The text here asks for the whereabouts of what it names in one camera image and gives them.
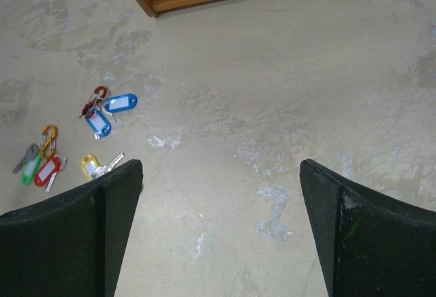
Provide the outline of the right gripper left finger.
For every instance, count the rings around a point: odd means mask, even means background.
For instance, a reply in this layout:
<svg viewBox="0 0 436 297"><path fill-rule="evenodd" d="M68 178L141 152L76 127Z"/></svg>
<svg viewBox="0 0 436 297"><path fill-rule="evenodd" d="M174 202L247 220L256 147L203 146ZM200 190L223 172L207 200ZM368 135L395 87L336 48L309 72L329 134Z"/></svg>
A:
<svg viewBox="0 0 436 297"><path fill-rule="evenodd" d="M142 163L1 215L2 296L113 296Z"/></svg>

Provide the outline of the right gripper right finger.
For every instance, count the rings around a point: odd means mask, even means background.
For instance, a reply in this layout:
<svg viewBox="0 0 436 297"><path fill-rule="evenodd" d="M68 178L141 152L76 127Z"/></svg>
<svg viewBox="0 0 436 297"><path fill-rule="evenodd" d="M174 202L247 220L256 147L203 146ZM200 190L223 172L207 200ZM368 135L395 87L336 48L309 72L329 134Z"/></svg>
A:
<svg viewBox="0 0 436 297"><path fill-rule="evenodd" d="M312 159L300 184L329 296L435 295L435 212Z"/></svg>

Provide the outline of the red tagged key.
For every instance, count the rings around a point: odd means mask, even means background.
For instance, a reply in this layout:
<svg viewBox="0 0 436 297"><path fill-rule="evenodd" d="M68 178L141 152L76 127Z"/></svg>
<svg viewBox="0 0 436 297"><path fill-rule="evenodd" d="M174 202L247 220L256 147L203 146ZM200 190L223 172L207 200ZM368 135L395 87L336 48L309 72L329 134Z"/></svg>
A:
<svg viewBox="0 0 436 297"><path fill-rule="evenodd" d="M45 186L45 192L50 193L57 174L67 165L67 157L55 154L49 157L41 168L35 173L33 182L38 187Z"/></svg>

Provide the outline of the yellow tagged key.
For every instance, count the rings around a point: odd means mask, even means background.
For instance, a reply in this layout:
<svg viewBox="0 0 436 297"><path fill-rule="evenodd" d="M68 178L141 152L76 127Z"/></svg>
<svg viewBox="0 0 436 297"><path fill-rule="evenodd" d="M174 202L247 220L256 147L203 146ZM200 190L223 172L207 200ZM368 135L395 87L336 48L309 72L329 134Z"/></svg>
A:
<svg viewBox="0 0 436 297"><path fill-rule="evenodd" d="M112 171L121 162L124 156L124 152L120 152L108 165L101 166L96 156L88 154L82 158L80 166L86 178L92 181Z"/></svg>

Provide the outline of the green tagged key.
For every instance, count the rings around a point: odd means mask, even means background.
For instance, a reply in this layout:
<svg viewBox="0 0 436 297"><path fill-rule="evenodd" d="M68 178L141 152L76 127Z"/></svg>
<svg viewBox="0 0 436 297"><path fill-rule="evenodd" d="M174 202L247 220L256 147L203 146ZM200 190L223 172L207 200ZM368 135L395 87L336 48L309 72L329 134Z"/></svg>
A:
<svg viewBox="0 0 436 297"><path fill-rule="evenodd" d="M32 143L27 147L24 157L14 167L12 172L16 174L21 170L21 182L28 185L33 180L40 161L40 147L38 144Z"/></svg>

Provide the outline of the orange s-shaped carabiner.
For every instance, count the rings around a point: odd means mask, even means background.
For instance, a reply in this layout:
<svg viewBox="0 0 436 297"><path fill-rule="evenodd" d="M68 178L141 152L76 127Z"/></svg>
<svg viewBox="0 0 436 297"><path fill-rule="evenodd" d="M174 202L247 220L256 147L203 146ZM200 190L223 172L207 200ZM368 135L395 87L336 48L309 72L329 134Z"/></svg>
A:
<svg viewBox="0 0 436 297"><path fill-rule="evenodd" d="M56 153L58 128L53 124L46 125L42 130L40 155L42 159L53 157Z"/></svg>

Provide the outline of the blue tagged key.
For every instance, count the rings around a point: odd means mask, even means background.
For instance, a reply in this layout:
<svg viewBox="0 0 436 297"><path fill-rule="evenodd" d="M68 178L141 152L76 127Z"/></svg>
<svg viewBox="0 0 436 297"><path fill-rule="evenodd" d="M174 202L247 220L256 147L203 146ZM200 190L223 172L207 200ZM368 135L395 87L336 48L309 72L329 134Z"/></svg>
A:
<svg viewBox="0 0 436 297"><path fill-rule="evenodd" d="M111 124L98 108L88 111L85 119L93 130L96 140L100 140L110 134L112 129Z"/></svg>
<svg viewBox="0 0 436 297"><path fill-rule="evenodd" d="M133 93L108 97L104 102L103 113L111 116L116 121L115 113L131 110L136 107L137 103L138 98Z"/></svg>

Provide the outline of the red s-shaped carabiner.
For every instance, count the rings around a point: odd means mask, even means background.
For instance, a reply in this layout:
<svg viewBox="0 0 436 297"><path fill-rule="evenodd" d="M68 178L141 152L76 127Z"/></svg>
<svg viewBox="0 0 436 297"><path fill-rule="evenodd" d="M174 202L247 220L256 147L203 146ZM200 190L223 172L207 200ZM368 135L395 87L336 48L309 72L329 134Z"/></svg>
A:
<svg viewBox="0 0 436 297"><path fill-rule="evenodd" d="M94 114L97 108L106 100L108 89L104 86L98 86L93 90L89 101L83 106L80 113L80 119L89 119Z"/></svg>

